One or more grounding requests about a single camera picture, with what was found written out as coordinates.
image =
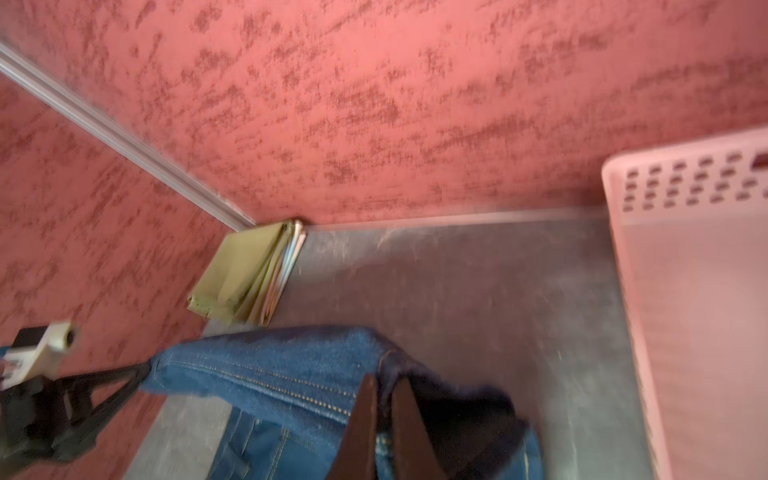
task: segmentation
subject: denim garment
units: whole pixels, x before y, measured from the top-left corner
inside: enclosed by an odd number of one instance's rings
[[[325,478],[366,373],[379,384],[380,480],[396,478],[389,413],[403,376],[449,478],[543,478],[535,434],[502,391],[443,382],[367,328],[270,329],[182,343],[152,359],[142,388],[219,396],[234,406],[212,480]]]

